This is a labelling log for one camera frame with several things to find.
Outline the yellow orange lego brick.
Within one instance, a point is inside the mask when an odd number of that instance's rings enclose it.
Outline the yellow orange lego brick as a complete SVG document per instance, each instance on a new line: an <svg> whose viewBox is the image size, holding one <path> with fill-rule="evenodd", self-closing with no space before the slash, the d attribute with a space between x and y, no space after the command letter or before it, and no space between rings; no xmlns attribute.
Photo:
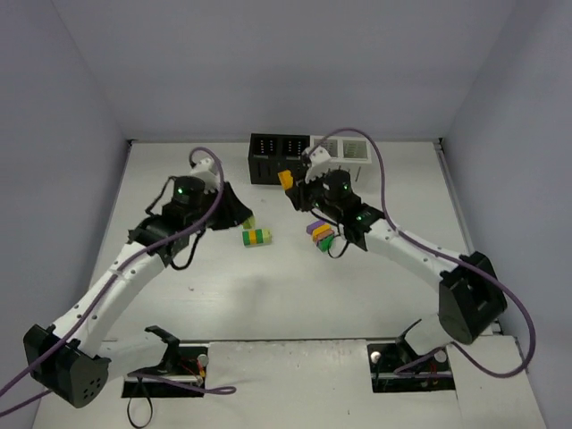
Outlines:
<svg viewBox="0 0 572 429"><path fill-rule="evenodd" d="M278 179L284 191L291 189L294 185L294 178L290 170L279 172Z"/></svg>

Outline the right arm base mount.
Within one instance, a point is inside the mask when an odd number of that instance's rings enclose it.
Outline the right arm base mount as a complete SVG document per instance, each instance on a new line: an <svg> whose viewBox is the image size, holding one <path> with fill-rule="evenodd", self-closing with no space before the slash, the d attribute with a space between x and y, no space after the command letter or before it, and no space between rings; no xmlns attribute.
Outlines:
<svg viewBox="0 0 572 429"><path fill-rule="evenodd" d="M421 320L410 325L394 342L366 345L373 393L455 391L448 355L440 349L418 363L420 355L406 344L406 335Z"/></svg>

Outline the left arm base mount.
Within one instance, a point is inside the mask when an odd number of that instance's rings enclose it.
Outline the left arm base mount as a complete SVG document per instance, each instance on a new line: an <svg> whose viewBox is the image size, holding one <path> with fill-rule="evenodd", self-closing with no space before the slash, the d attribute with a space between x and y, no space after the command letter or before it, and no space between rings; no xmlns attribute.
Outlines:
<svg viewBox="0 0 572 429"><path fill-rule="evenodd" d="M187 386L205 389L208 346L202 343L181 342L177 337L159 326L145 329L167 345L161 361L154 366L144 366L139 372L146 377L138 379L128 376L124 379L122 397L125 399L175 399L203 398L202 391L191 391L161 382L149 375L155 375Z"/></svg>

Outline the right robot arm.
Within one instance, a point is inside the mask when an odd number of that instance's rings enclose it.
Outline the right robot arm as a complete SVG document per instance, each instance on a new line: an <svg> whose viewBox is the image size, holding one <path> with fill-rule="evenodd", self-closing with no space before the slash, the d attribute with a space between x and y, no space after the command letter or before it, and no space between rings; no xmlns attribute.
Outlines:
<svg viewBox="0 0 572 429"><path fill-rule="evenodd" d="M329 171L311 182L290 171L279 172L278 178L296 210L320 210L348 243L389 259L437 292L437 312L412 323L396 340L404 362L451 342L472 344L506 310L507 300L494 284L496 274L488 257L480 252L456 254L420 239L407 241L383 211L353 192L348 172Z"/></svg>

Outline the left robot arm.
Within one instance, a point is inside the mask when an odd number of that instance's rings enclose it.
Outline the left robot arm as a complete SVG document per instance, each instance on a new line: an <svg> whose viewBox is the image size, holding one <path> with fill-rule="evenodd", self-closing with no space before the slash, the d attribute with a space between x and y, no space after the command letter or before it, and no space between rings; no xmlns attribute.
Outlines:
<svg viewBox="0 0 572 429"><path fill-rule="evenodd" d="M47 328L34 325L24 335L31 377L75 408L87 406L115 378L177 368L181 342L157 325L115 344L105 344L105 338L182 250L196 248L191 235L238 227L253 215L227 181L215 181L212 191L207 180L191 175L171 176L168 182L171 199L159 213L149 204L145 218L129 231L119 255L88 292Z"/></svg>

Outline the pale green lego brick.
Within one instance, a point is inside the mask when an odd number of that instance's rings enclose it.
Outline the pale green lego brick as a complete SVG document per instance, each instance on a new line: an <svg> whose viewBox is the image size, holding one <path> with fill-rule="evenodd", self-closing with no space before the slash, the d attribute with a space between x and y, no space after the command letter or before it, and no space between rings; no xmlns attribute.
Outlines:
<svg viewBox="0 0 572 429"><path fill-rule="evenodd" d="M243 224L243 228L246 230L255 229L256 228L256 218L254 216L250 216Z"/></svg>

